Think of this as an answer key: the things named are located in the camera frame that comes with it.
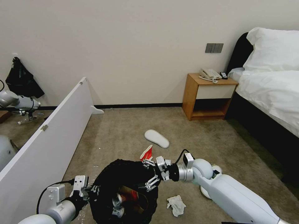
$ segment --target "telephone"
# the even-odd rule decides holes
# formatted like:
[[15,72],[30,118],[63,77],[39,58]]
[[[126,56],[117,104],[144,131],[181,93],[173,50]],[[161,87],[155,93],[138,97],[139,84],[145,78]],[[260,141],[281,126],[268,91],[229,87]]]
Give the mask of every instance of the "telephone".
[[207,80],[207,81],[211,81],[215,84],[218,82],[216,79],[222,79],[221,75],[219,75],[213,69],[206,69],[206,68],[200,69],[199,78]]

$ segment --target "carpet floor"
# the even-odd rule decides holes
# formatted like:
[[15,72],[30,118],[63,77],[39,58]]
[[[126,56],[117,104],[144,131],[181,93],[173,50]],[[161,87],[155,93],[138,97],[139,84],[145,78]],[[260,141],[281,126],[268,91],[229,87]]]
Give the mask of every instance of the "carpet floor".
[[[19,120],[18,115],[8,118],[1,124],[0,134],[7,135],[21,147],[43,120],[21,126],[16,124]],[[219,165],[224,174],[229,174],[260,195],[279,217],[299,224],[299,201],[296,198],[299,197],[299,187],[280,181],[283,168],[266,149],[233,119],[190,122],[178,107],[106,109],[105,114],[92,115],[64,180],[88,175],[91,184],[105,166],[118,158],[138,161],[140,154],[151,144],[144,138],[148,129],[157,130],[170,142],[167,149],[153,144],[154,158],[162,155],[174,162],[181,150],[186,148],[195,158]],[[183,215],[174,217],[171,209],[166,209],[166,199],[178,194],[187,207]],[[233,221],[214,202],[205,198],[198,186],[192,184],[171,180],[161,183],[157,203],[151,223],[220,224]],[[92,223],[95,222],[89,205],[72,222]]]

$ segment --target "litter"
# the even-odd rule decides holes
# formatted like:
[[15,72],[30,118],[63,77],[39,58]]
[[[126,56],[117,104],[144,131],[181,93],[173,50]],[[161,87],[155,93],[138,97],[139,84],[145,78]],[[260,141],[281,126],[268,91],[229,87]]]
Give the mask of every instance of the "litter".
[[186,207],[186,205],[183,203],[180,195],[168,198],[167,201],[167,208],[169,208],[170,206],[172,207],[172,214],[175,217],[184,214],[184,208]]
[[146,150],[143,151],[143,153],[140,156],[140,160],[143,161],[144,159],[148,159],[151,160],[152,157],[152,149],[153,149],[153,145],[148,146],[148,148]]

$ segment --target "light switch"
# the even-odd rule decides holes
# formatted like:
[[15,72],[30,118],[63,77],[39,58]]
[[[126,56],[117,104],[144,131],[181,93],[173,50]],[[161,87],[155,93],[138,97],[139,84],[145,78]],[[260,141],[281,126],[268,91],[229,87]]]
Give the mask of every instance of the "light switch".
[[206,53],[221,53],[223,44],[206,44]]
[[206,53],[212,53],[215,48],[215,44],[206,44]]
[[223,44],[215,44],[214,53],[221,53]]

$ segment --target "white pillow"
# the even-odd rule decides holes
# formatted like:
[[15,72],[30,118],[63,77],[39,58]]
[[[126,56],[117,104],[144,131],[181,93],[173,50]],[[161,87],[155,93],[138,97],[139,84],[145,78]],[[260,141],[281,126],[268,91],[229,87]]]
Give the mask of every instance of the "white pillow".
[[247,39],[254,50],[243,65],[245,71],[299,70],[299,31],[256,27]]

